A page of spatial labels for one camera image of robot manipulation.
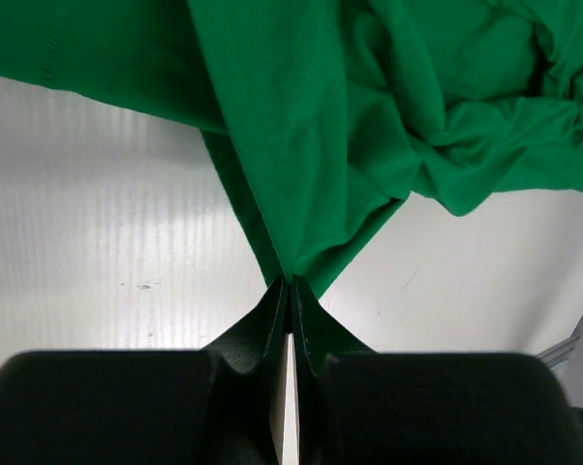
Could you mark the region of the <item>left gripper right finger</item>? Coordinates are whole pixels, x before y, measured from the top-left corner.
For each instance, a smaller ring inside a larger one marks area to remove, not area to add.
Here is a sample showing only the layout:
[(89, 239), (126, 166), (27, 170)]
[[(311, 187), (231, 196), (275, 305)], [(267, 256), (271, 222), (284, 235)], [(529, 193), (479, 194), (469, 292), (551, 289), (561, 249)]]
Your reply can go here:
[(514, 353), (381, 354), (290, 286), (304, 464), (583, 464), (554, 374)]

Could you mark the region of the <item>green t shirt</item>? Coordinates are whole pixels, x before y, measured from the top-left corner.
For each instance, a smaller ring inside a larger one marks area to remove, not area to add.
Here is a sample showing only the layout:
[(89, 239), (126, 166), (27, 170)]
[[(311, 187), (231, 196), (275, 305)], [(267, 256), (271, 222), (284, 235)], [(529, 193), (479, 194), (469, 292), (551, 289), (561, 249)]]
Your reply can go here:
[(583, 1), (0, 1), (0, 77), (197, 127), (317, 294), (410, 194), (583, 192)]

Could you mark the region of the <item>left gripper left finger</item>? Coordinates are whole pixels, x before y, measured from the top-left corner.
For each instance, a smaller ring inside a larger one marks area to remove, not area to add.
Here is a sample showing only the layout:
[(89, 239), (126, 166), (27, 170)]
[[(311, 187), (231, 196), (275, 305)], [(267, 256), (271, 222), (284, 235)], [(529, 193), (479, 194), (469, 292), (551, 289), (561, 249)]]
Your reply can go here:
[(31, 351), (0, 367), (0, 464), (275, 464), (288, 283), (199, 350)]

